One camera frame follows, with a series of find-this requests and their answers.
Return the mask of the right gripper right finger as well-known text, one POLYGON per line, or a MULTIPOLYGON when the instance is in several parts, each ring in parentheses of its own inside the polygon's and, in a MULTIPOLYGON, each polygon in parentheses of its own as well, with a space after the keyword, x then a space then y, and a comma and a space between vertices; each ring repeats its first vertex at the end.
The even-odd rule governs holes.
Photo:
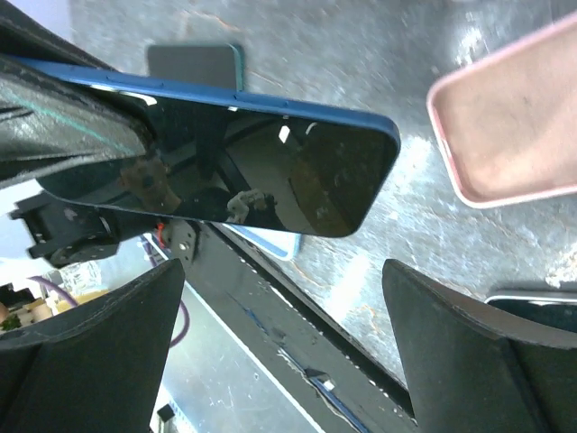
POLYGON ((382 289, 423 432, 574 432, 576 332, 388 259, 382 289))

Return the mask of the white-edged black phone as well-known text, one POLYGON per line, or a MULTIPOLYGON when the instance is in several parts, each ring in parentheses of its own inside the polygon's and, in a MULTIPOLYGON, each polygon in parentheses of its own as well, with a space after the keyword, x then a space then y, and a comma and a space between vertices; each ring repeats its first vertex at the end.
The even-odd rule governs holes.
POLYGON ((576 332, 575 290, 494 290, 484 302, 541 325, 576 332))

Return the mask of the teal-edged black phone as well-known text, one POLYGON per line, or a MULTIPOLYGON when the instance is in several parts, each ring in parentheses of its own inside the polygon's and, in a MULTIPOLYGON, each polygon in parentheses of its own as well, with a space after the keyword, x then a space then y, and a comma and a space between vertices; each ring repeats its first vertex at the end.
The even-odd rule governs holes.
POLYGON ((154 44, 146 51, 149 75, 232 90, 244 89, 244 52, 240 45, 154 44))

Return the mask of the blue-edged black phone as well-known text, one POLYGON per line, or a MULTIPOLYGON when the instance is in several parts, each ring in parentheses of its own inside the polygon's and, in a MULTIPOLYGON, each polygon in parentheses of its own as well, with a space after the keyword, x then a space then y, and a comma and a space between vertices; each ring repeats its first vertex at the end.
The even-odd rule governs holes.
POLYGON ((139 157, 41 181, 83 205, 345 237, 398 158, 383 115, 43 60, 26 65, 132 107, 151 128, 139 157))

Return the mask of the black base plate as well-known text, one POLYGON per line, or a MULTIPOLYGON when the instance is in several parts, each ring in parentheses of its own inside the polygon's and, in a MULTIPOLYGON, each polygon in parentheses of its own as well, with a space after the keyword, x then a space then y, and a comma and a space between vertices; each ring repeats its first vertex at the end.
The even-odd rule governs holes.
POLYGON ((407 391, 255 249, 196 223, 172 240, 193 289, 321 431, 417 431, 407 391))

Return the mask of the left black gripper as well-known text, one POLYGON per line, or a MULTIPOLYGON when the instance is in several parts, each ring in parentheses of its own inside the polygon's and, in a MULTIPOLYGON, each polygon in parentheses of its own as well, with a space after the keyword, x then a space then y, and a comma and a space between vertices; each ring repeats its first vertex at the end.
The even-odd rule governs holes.
MULTIPOLYGON (((3 188, 82 164, 141 156, 151 147, 151 129, 133 104, 76 89, 25 65, 26 58, 112 72, 27 14, 1 15, 3 188)), ((11 218, 32 236, 31 258, 52 266, 112 257, 121 242, 146 233, 185 261, 193 261, 198 249, 195 223, 70 204, 46 192, 17 202, 11 218)))

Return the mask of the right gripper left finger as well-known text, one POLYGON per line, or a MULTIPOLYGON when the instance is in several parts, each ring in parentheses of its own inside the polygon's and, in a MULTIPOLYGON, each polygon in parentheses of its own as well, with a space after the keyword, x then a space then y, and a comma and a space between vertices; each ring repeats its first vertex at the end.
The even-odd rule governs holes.
POLYGON ((3 432, 146 432, 183 291, 177 259, 1 336, 3 432))

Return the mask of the light blue phone case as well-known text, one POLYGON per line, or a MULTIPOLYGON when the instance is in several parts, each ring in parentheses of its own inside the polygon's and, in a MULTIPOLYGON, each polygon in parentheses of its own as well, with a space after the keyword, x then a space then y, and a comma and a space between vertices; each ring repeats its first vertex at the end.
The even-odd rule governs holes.
POLYGON ((225 227, 281 261, 291 261, 298 254, 300 234, 229 224, 225 227))

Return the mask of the pink phone case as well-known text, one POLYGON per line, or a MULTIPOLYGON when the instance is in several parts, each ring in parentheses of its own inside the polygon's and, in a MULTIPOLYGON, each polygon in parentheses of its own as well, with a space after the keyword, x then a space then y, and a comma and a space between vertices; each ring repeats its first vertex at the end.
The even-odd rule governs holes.
POLYGON ((426 108, 465 205, 575 193, 576 15, 438 79, 426 108))

